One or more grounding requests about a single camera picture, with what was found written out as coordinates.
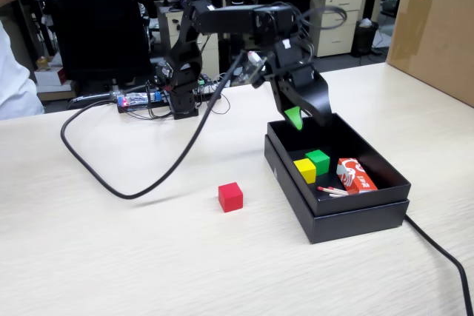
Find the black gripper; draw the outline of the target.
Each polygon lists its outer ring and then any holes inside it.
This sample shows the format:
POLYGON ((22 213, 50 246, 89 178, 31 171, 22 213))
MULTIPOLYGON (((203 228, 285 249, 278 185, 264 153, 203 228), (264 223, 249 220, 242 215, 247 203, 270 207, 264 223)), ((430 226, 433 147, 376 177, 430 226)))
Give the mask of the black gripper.
POLYGON ((310 49, 298 36, 277 41, 272 74, 266 76, 278 112, 298 131, 303 127, 301 109, 322 127, 332 121, 328 84, 313 67, 310 49))

